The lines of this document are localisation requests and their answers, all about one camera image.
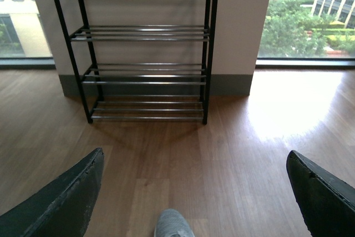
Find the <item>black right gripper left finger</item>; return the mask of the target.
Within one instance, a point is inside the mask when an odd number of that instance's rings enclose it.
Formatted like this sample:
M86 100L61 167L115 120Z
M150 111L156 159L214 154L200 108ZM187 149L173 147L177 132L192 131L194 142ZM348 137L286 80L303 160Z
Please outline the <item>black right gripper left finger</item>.
M102 183L96 148L41 190L1 215L1 236L84 236Z

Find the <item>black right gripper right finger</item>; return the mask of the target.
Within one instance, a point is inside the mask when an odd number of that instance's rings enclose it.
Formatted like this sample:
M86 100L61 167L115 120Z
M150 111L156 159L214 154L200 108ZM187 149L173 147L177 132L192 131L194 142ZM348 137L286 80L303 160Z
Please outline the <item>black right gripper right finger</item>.
M287 174L312 236L354 236L354 188L292 150Z

